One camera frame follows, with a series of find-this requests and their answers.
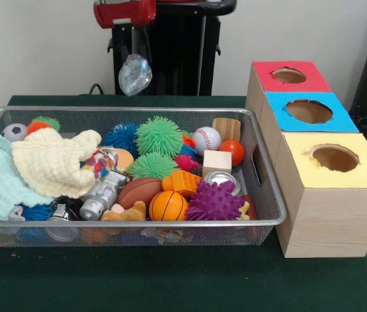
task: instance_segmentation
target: green spiky ball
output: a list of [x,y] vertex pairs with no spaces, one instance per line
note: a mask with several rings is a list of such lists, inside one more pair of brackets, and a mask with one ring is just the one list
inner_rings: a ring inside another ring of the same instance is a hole
[[54,128],[57,132],[61,130],[60,123],[54,118],[39,116],[38,118],[35,118],[32,122],[44,122]]
[[149,153],[140,156],[131,165],[128,173],[135,179],[141,177],[156,177],[163,179],[170,176],[173,171],[176,171],[178,164],[172,160],[169,156],[164,156],[158,152]]
[[176,123],[168,118],[155,116],[138,128],[136,144],[140,155],[158,152],[175,157],[181,152],[184,142]]

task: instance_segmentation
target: silver robot toy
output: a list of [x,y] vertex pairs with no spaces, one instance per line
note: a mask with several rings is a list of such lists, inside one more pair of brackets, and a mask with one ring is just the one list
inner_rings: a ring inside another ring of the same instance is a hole
[[118,193],[126,186],[125,175],[110,171],[103,182],[97,182],[84,196],[84,204],[79,210],[82,219],[98,221],[104,211],[110,209],[117,201]]

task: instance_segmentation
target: red square panel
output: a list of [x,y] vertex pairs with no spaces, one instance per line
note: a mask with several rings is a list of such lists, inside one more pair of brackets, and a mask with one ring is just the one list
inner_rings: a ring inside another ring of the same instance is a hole
[[331,92],[312,62],[253,62],[253,66],[265,92]]

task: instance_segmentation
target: wire mesh basket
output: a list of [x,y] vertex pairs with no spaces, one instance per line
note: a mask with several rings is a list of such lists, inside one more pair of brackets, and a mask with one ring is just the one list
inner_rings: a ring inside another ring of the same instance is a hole
[[0,246],[205,246],[260,245],[284,221],[286,208],[256,117],[244,109],[157,109],[129,107],[3,107],[0,132],[13,123],[29,124],[37,116],[56,118],[60,134],[72,138],[93,129],[102,137],[119,122],[143,124],[163,116],[189,132],[214,118],[241,122],[245,159],[232,175],[241,193],[254,201],[258,220],[181,222],[0,222]]

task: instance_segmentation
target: wooden box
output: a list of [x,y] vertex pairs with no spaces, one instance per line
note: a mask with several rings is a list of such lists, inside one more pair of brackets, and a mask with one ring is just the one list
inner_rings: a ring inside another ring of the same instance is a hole
[[259,124],[273,165],[283,131],[359,132],[333,93],[266,92],[265,98]]
[[253,62],[247,90],[246,109],[260,120],[265,92],[331,92],[312,62]]
[[283,133],[275,163],[288,208],[284,256],[367,253],[367,141],[362,134]]

